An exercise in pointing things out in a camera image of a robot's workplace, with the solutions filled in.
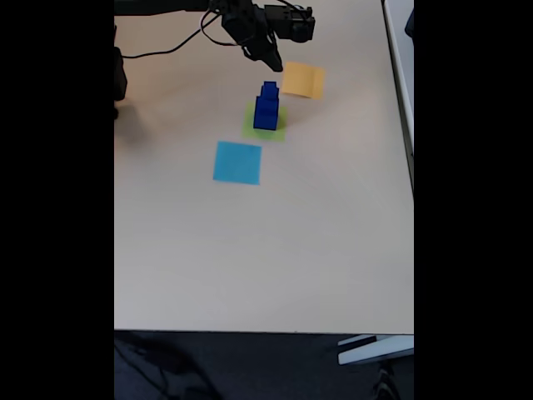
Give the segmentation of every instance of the black cable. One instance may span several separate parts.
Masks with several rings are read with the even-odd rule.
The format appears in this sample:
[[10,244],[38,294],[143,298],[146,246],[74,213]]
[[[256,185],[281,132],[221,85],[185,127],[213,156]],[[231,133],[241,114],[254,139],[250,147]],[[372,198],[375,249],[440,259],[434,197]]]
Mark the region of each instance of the black cable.
[[161,380],[163,381],[163,392],[168,393],[168,379],[167,375],[163,371],[163,368],[159,367],[159,375],[161,375]]
[[301,15],[301,19],[303,19],[303,22],[304,23],[309,23],[307,21],[307,17],[306,17],[306,14],[303,13],[303,11],[298,8],[297,6],[293,5],[293,4],[290,4],[289,2],[286,2],[285,0],[277,0],[279,3],[283,3],[285,4],[286,6],[292,8],[294,11],[297,11],[300,15]]
[[[213,21],[215,21],[218,17],[220,17],[220,15],[216,15],[214,18],[210,19],[205,25],[204,25],[204,28],[209,26],[210,23],[212,23]],[[145,52],[144,54],[138,54],[136,56],[122,56],[122,58],[126,58],[126,59],[134,59],[134,58],[141,58],[141,57],[147,57],[147,56],[155,56],[155,55],[158,55],[158,54],[170,54],[170,53],[173,53],[175,52],[176,50],[179,50],[180,48],[182,48],[183,46],[185,46],[185,44],[187,44],[187,42],[189,40],[191,40],[192,38],[194,38],[198,33],[200,33],[202,30],[201,29],[197,29],[191,36],[189,36],[187,39],[185,39],[183,42],[181,42],[180,44],[178,44],[177,46],[175,46],[174,48],[171,48],[170,50],[165,50],[165,51],[162,51],[162,52]]]
[[157,391],[162,394],[165,398],[168,398],[168,394],[166,392],[163,392],[163,389],[159,387],[153,380],[151,380],[137,365],[135,365],[133,362],[128,360],[124,354],[118,349],[117,345],[115,344],[115,350],[117,350],[117,354],[120,356],[120,358],[131,368],[133,368],[139,375],[141,375],[148,383],[150,383]]
[[202,31],[203,33],[203,36],[205,36],[206,38],[208,38],[209,40],[211,40],[213,43],[215,44],[218,44],[219,46],[238,46],[236,43],[229,43],[229,42],[218,42],[217,40],[213,39],[211,36],[209,36],[203,29],[209,25],[208,23],[206,25],[203,24],[203,22],[205,21],[206,17],[211,14],[212,12],[207,10],[207,12],[205,14],[203,14],[202,18],[200,19],[200,30]]
[[[206,385],[206,388],[208,392],[211,394],[212,400],[222,400],[222,396],[218,393],[217,389],[209,379],[209,377],[206,375],[206,373],[188,356],[182,351],[176,350],[174,347],[169,347],[165,342],[159,342],[157,340],[146,340],[141,337],[138,337],[137,335],[131,333],[131,332],[115,332],[115,339],[124,343],[129,344],[130,346],[133,346],[137,353],[138,350],[141,350],[143,352],[150,352],[157,350],[157,353],[164,352],[166,355],[173,357],[176,359],[176,362],[180,367],[178,369],[182,370],[182,372],[174,372],[174,373],[194,373],[196,374],[202,382]],[[158,362],[154,362],[156,360],[152,360],[149,363],[152,365],[155,365],[159,368]],[[160,373],[168,372],[168,370],[160,369]],[[167,400],[179,400],[178,396],[171,396],[167,393]]]

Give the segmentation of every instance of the sticky note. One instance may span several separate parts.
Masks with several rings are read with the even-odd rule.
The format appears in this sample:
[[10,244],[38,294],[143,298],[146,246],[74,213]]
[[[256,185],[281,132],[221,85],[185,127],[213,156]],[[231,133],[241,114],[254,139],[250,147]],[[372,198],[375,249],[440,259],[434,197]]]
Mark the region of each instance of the sticky note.
[[281,92],[306,98],[321,98],[325,76],[324,68],[289,61],[284,68]]
[[260,146],[218,142],[214,180],[258,185],[260,169]]
[[275,131],[269,131],[267,129],[255,129],[253,127],[253,114],[255,109],[255,102],[248,102],[247,109],[244,113],[244,123],[242,124],[242,137],[272,140],[274,142],[285,142],[286,107],[279,107]]

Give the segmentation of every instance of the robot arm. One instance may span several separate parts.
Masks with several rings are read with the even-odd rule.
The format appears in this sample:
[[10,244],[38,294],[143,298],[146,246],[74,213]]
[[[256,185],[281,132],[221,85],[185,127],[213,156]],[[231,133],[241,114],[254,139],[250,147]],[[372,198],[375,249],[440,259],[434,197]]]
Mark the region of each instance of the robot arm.
[[222,27],[242,47],[245,57],[283,71],[276,37],[304,43],[312,40],[312,9],[289,6],[260,8],[252,0],[114,0],[116,16],[156,15],[175,11],[211,11],[222,15]]

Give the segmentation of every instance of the dark floor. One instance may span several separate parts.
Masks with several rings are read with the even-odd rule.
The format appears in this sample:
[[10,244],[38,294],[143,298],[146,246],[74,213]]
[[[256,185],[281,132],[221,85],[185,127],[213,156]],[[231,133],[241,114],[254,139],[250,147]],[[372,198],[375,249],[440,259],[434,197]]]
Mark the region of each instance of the dark floor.
[[[351,335],[143,332],[193,357],[224,400],[372,400],[377,363],[340,366],[337,342]],[[123,354],[162,385],[157,368],[116,341]],[[392,361],[401,400],[413,399],[413,357]],[[167,374],[170,394],[201,386],[195,376]],[[159,400],[161,394],[115,352],[116,400]]]

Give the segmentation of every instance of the table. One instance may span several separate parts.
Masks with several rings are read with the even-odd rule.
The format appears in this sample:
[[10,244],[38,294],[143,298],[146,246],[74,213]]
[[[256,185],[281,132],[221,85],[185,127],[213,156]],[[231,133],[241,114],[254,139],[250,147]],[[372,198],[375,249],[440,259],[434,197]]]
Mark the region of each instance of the table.
[[[280,54],[324,67],[326,84],[322,100],[280,96],[285,142],[241,138],[247,102],[282,75],[240,48],[195,37],[125,61],[116,329],[413,333],[414,204],[381,3],[302,5],[314,39]],[[200,16],[118,17],[116,45],[172,48]],[[262,146],[260,186],[212,180],[219,140]]]

